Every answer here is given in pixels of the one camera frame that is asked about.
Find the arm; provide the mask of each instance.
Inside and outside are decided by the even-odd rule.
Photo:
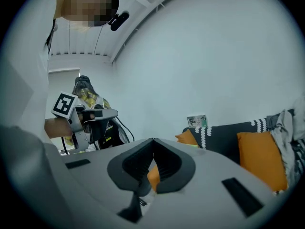
[[[44,130],[50,139],[72,135],[72,130],[70,129],[67,120],[64,118],[46,119],[44,122]]]

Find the black slot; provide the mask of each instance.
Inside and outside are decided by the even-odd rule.
[[[83,166],[83,165],[86,165],[86,164],[89,164],[89,163],[90,163],[90,161],[88,159],[81,159],[81,160],[78,160],[78,161],[73,161],[73,162],[66,163],[66,167],[68,169],[73,169],[73,168],[80,167],[80,166]]]
[[[222,184],[247,217],[263,207],[263,205],[236,178],[223,180]]]

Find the person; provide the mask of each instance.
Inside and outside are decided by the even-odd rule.
[[[78,104],[87,105],[87,108],[92,108],[99,103],[101,104],[102,108],[111,109],[109,102],[104,98],[100,98],[100,96],[96,93],[88,76],[81,75],[80,77],[76,77],[72,94],[78,96],[80,100]],[[82,115],[79,115],[79,117],[80,121],[82,122]],[[71,135],[72,133],[69,132],[69,135],[64,137],[65,143],[70,146],[73,145]],[[96,150],[96,148],[92,146],[88,148],[88,151],[93,150]]]
[[[0,50],[0,125],[17,126],[42,142],[71,134],[66,120],[45,120],[48,96],[46,43],[54,19],[82,21],[83,26],[101,26],[115,15],[119,0],[27,0],[3,40]]]
[[[86,109],[111,109],[109,102],[96,93],[88,76],[81,75],[80,77],[76,77],[72,94],[79,98],[77,105],[82,104]],[[73,145],[71,135],[64,137],[64,140],[66,144],[70,146]],[[126,143],[129,143],[127,134],[121,125],[115,119],[112,119],[107,124],[104,137],[94,144],[89,145],[86,152],[119,146]]]

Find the orange cushion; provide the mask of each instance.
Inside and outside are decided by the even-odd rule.
[[[150,172],[147,173],[147,178],[149,180],[149,183],[151,184],[153,190],[157,191],[157,185],[160,183],[160,175],[159,170],[157,166],[154,166]]]
[[[191,133],[189,129],[187,129],[185,132],[183,132],[180,135],[176,135],[175,137],[178,138],[178,143],[184,143],[184,144],[191,144],[191,145],[197,145],[197,142],[195,140],[195,137]]]
[[[281,153],[270,132],[237,134],[240,165],[264,181],[273,191],[287,189]]]

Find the white ceiling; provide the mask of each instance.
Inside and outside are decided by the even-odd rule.
[[[120,0],[118,13],[127,10],[129,19],[117,30],[109,25],[79,30],[73,22],[57,19],[58,29],[54,33],[51,54],[88,54],[107,56],[113,62],[129,36],[152,11],[162,8],[165,0]]]

